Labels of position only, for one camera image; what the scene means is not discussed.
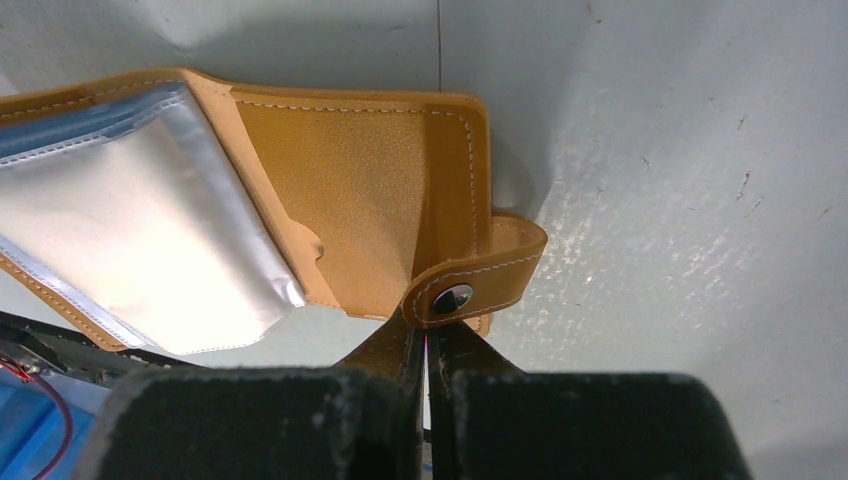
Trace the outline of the orange leather card holder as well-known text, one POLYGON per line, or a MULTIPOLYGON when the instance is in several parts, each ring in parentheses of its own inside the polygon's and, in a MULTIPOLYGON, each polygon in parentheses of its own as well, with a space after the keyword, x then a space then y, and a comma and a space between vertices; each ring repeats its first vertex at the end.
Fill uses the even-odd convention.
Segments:
POLYGON ((491 185, 467 95, 159 68, 1 100, 1 267, 106 351, 240 348, 313 305, 486 332, 547 242, 491 185))

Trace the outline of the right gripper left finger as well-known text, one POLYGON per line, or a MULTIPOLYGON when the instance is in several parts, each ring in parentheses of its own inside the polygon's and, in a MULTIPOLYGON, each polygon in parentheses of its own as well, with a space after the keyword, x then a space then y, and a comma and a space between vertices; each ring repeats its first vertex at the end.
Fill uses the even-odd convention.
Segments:
POLYGON ((416 479, 423 360, 423 332, 395 314, 329 367, 137 371, 73 477, 416 479))

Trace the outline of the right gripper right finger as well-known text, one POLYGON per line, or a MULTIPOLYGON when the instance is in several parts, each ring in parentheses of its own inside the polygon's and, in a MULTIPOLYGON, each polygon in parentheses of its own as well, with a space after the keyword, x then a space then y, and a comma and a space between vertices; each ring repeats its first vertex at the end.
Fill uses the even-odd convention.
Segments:
POLYGON ((718 399, 679 373, 527 373, 462 323, 428 332, 438 479, 748 479, 718 399))

